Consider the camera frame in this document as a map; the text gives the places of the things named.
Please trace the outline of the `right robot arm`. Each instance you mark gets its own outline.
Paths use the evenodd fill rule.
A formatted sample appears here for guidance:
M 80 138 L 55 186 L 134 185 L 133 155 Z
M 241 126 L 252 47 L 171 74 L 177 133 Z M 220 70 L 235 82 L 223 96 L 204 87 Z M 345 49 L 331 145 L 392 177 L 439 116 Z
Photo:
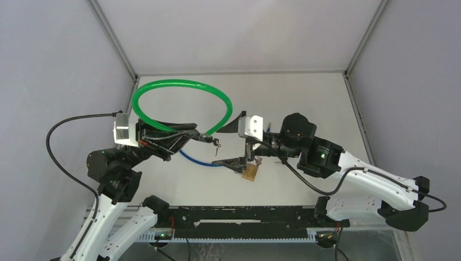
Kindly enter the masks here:
M 407 232 L 419 230 L 429 219 L 423 203 L 430 181 L 418 176 L 404 179 L 365 163 L 326 139 L 315 136 L 316 125 L 299 114 L 286 116 L 278 133 L 264 131 L 263 118 L 242 114 L 232 122 L 233 132 L 245 139 L 242 157 L 214 161 L 238 174 L 244 173 L 257 157 L 277 157 L 291 166 L 302 182 L 307 177 L 338 179 L 330 192 L 317 189 L 319 198 L 314 219 L 320 226 L 350 219 L 381 219 L 388 226 Z

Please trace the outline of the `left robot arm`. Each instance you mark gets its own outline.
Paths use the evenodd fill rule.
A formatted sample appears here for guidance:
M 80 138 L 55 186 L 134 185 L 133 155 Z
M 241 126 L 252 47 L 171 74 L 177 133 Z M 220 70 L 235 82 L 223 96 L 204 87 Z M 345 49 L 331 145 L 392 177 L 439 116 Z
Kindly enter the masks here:
M 92 189 L 95 201 L 77 237 L 61 260 L 118 260 L 148 229 L 166 227 L 174 235 L 181 228 L 170 205 L 157 196 L 145 198 L 134 216 L 116 232 L 114 224 L 131 204 L 142 172 L 135 167 L 151 157 L 169 161 L 188 141 L 201 138 L 194 123 L 149 126 L 130 123 L 125 113 L 114 115 L 115 147 L 88 154 L 88 176 L 98 183 Z

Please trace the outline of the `large brass padlock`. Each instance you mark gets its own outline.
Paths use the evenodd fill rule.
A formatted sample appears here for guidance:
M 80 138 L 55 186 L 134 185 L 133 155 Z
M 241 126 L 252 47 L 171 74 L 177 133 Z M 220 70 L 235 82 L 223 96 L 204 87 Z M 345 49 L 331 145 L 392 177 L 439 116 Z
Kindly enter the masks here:
M 258 165 L 255 164 L 247 164 L 246 168 L 243 170 L 242 173 L 234 171 L 237 175 L 241 176 L 242 178 L 253 182 L 258 172 Z

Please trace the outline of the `green cable lock keys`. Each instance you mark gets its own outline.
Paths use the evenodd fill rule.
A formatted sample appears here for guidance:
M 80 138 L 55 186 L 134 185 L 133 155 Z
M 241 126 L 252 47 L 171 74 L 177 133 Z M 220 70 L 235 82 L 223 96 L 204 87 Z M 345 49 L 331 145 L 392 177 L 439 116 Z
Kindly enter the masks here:
M 215 156 L 217 157 L 217 154 L 219 152 L 219 149 L 221 148 L 221 144 L 218 138 L 214 138 L 212 141 L 213 145 L 215 146 Z

